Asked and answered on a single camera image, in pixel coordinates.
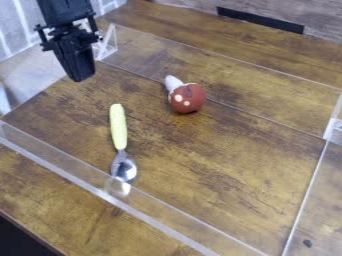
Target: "wooden table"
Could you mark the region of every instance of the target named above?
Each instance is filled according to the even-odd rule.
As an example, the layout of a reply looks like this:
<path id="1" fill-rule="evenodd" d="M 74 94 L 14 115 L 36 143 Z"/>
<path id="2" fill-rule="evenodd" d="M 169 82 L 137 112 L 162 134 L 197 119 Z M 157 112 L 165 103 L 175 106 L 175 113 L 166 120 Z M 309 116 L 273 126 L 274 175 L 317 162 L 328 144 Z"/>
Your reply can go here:
<path id="1" fill-rule="evenodd" d="M 158 59 L 174 65 L 162 63 L 162 72 L 151 73 L 161 62 L 150 62 L 142 75 L 159 80 L 174 67 L 189 79 L 209 72 L 203 82 L 213 97 L 199 113 L 175 115 L 161 83 L 98 63 L 94 78 L 82 84 L 63 79 L 4 121 L 109 170 L 114 158 L 109 107 L 121 102 L 127 109 L 129 152 L 141 169 L 135 186 L 267 254 L 280 255 L 325 145 L 321 135 L 341 90 L 341 46 L 138 0 L 106 19 L 306 80 L 217 54 L 203 55 L 195 48 L 187 56 L 178 46 Z M 134 68 L 135 60 L 143 64 L 161 55 L 163 40 L 149 47 L 149 35 L 133 40 L 137 32 L 119 33 L 125 47 L 118 65 L 125 62 Z M 139 46 L 134 59 L 130 50 Z M 190 65 L 199 61 L 207 65 Z M 223 71 L 213 75 L 218 70 L 213 65 L 225 65 L 233 75 Z M 222 75 L 227 80 L 218 85 Z M 198 254 L 11 150 L 2 147 L 2 153 L 2 210 L 60 251 Z"/>

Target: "yellow spoon handle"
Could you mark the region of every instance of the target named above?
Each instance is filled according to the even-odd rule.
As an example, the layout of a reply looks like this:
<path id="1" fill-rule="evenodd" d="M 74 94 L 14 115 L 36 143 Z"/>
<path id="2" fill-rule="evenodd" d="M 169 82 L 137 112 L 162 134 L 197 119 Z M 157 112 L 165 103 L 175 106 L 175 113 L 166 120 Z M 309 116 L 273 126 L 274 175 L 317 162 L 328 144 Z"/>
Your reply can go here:
<path id="1" fill-rule="evenodd" d="M 127 124 L 122 104 L 111 106 L 110 119 L 114 146 L 118 150 L 125 150 L 127 147 Z"/>

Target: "clear acrylic box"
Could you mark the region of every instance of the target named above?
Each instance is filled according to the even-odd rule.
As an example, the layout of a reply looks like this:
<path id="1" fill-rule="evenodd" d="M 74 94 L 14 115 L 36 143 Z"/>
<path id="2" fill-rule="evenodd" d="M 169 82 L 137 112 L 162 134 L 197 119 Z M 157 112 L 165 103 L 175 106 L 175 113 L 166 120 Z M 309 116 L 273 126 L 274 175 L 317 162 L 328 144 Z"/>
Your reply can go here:
<path id="1" fill-rule="evenodd" d="M 26 128 L 19 121 L 7 123 L 10 113 L 0 122 L 0 143 L 205 255 L 313 255 L 313 252 L 318 255 L 314 248 L 330 248 L 337 255 L 341 242 L 332 237 L 340 232 L 340 223 L 330 209 L 341 205 L 341 91 L 215 52 L 111 25 L 104 19 L 100 26 L 104 31 L 110 30 L 103 44 L 95 47 L 99 67 L 106 65 L 109 70 L 115 67 L 153 80 L 154 85 L 138 82 L 134 87 L 129 81 L 118 90 L 130 85 L 130 93 L 143 92 L 161 107 L 161 113 L 154 110 L 157 119 L 151 119 L 149 104 L 130 101 L 134 95 L 113 96 L 113 103 L 122 100 L 129 108 L 129 140 L 133 140 L 129 152 L 141 166 L 137 183 L 122 183 L 109 175 L 109 169 L 87 163 L 91 152 L 74 154 L 66 149 L 62 140 L 48 135 L 68 134 L 58 123 L 38 123 L 36 127 Z M 199 62 L 203 59 L 210 60 L 210 67 Z M 242 69 L 250 77 L 239 74 Z M 170 112 L 162 99 L 167 99 L 162 82 L 169 74 L 205 86 L 210 96 L 203 112 L 190 116 L 175 116 Z M 100 79 L 75 86 L 87 87 L 91 83 L 100 86 Z M 106 79 L 115 83 L 114 77 Z M 147 86 L 155 86 L 155 91 L 147 92 Z M 92 104 L 84 90 L 78 92 L 84 94 L 86 101 L 75 103 L 76 112 L 82 105 Z M 88 115 L 94 120 L 103 118 L 100 128 L 86 124 L 84 129 L 99 134 L 99 145 L 107 143 L 107 149 L 109 132 L 103 135 L 103 130 L 98 130 L 110 127 L 104 118 L 107 109 L 100 117 L 95 113 Z M 158 130 L 157 123 L 162 122 L 169 133 Z M 84 138 L 78 136 L 82 134 L 71 136 L 75 147 L 83 145 Z M 87 140 L 95 143 L 96 138 Z M 169 142 L 169 148 L 158 145 L 163 141 Z M 147 152 L 139 155 L 142 148 Z M 318 160 L 322 150 L 318 165 L 313 161 L 309 163 L 305 158 L 317 156 Z M 170 155 L 177 161 L 159 155 Z M 114 156 L 114 152 L 104 153 L 100 160 L 110 163 Z M 165 162 L 150 165 L 155 159 Z M 308 171 L 297 174 L 301 163 Z M 322 202 L 325 207 L 318 211 Z"/>

